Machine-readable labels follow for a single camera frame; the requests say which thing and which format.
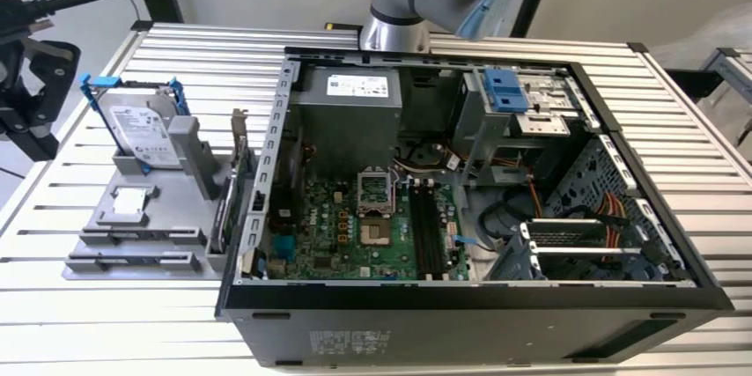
slotted aluminum extrusion surface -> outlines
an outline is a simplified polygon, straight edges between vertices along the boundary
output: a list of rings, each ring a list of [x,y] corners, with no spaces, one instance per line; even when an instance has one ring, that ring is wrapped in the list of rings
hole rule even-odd
[[[185,84],[201,138],[232,146],[229,117],[248,110],[259,147],[284,46],[353,49],[355,32],[284,32],[156,24],[128,35],[104,74]],[[348,368],[347,373],[583,372],[743,375],[752,372],[752,179],[649,55],[625,44],[433,35],[433,52],[580,62],[737,309],[621,365]],[[219,281],[65,281],[63,260],[113,173],[99,117],[75,110],[59,158],[35,165],[0,213],[3,374],[276,374],[235,326],[213,321]],[[320,369],[317,373],[341,372]]]

motherboard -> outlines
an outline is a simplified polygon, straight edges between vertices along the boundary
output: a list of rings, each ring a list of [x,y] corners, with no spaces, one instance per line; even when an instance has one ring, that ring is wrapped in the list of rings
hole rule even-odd
[[[375,195],[379,187],[372,176],[307,182],[303,221],[295,235],[275,235],[269,277],[468,280],[464,246],[455,242],[460,224],[451,187],[391,182],[389,195]],[[416,200],[416,193],[428,201]],[[371,203],[389,197],[392,213],[364,213],[359,195]],[[416,203],[425,207],[416,209]],[[435,270],[428,275],[427,262]]]

green circuit board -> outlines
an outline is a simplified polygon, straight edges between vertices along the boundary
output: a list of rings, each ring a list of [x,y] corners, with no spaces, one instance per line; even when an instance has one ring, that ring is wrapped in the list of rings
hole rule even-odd
[[[416,280],[407,186],[395,187],[395,213],[388,219],[359,217],[356,180],[313,180],[308,181],[305,188],[303,223],[284,278]],[[460,235],[451,188],[440,187],[433,193],[437,217],[447,219],[447,223],[441,221],[439,225],[445,278],[468,280],[464,247],[453,248],[456,253],[447,248],[451,242],[447,225],[453,225]]]

power supply label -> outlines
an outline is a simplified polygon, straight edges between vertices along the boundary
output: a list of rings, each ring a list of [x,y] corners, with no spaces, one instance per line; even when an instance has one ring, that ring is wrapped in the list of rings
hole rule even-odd
[[[177,153],[167,135],[163,117],[148,107],[112,106],[109,114],[133,155],[148,165],[179,166]]]
[[[311,348],[313,354],[377,355],[387,353],[389,330],[312,330]]]
[[[389,97],[387,77],[332,75],[327,82],[327,95],[351,97]]]

label sticker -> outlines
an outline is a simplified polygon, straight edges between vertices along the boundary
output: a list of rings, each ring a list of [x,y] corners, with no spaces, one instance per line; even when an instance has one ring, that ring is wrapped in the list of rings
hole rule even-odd
[[[151,166],[179,166],[177,153],[167,135],[163,117],[148,107],[112,106],[120,134],[133,155]]]
[[[311,348],[313,354],[375,355],[385,354],[389,345],[389,330],[312,330]]]
[[[388,98],[389,80],[387,77],[332,75],[327,83],[327,95]]]
[[[457,155],[452,154],[452,155],[451,155],[449,162],[447,162],[447,167],[448,167],[452,171],[456,171],[459,165],[460,165],[460,158],[457,157]]]

